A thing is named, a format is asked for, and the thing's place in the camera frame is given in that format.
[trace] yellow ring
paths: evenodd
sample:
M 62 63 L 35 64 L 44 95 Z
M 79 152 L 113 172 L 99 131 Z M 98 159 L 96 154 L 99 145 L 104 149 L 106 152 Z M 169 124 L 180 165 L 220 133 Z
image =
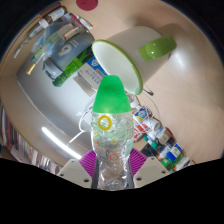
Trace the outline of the yellow ring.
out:
M 112 144 L 112 145 L 116 145 L 116 144 L 117 144 L 117 140 L 116 140 L 116 139 L 112 139 L 112 140 L 111 140 L 111 144 Z
M 100 124 L 101 120 L 104 119 L 104 118 L 106 118 L 106 119 L 108 120 L 108 122 L 109 122 L 109 125 L 108 125 L 108 127 L 106 127 L 106 128 L 102 127 L 101 124 Z M 103 130 L 103 131 L 108 131 L 108 130 L 110 130 L 110 128 L 112 127 L 112 121 L 111 121 L 111 119 L 110 119 L 107 115 L 103 115 L 103 116 L 101 116 L 101 117 L 99 118 L 99 120 L 98 120 L 98 125 L 99 125 L 99 127 L 100 127 L 101 130 Z

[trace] clear plastic bottle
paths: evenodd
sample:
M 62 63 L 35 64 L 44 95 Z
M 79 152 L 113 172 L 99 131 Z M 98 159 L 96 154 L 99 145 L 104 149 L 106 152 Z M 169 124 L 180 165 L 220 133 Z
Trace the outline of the clear plastic bottle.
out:
M 105 76 L 93 106 L 91 130 L 102 190 L 123 190 L 127 186 L 133 137 L 133 115 L 124 87 L 117 76 Z
M 39 21 L 39 24 L 45 29 L 50 24 L 52 24 L 57 19 L 61 18 L 64 14 L 67 13 L 67 9 L 64 6 L 61 6 L 60 8 L 54 10 L 53 12 L 46 15 L 43 19 Z

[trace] green cap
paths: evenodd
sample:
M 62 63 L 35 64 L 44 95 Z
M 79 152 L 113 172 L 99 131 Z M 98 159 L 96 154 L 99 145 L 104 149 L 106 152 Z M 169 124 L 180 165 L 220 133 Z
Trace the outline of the green cap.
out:
M 93 105 L 94 113 L 118 114 L 131 111 L 130 102 L 118 76 L 104 76 Z

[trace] green container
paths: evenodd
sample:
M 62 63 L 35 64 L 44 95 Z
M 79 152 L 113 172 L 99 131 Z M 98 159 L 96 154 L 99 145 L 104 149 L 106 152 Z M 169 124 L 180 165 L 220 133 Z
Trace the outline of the green container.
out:
M 83 66 L 88 60 L 94 57 L 92 52 L 92 46 L 85 49 L 81 54 L 79 54 L 59 75 L 52 83 L 56 87 L 62 86 L 62 84 L 73 75 L 79 68 Z

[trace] white container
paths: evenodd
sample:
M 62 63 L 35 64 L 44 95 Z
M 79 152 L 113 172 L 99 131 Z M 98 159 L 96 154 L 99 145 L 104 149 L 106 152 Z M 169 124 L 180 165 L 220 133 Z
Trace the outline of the white container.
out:
M 108 75 L 119 76 L 128 93 L 139 95 L 143 84 L 168 60 L 166 54 L 155 60 L 145 61 L 139 49 L 160 37 L 158 32 L 149 27 L 136 26 L 107 40 L 95 41 L 92 49 Z

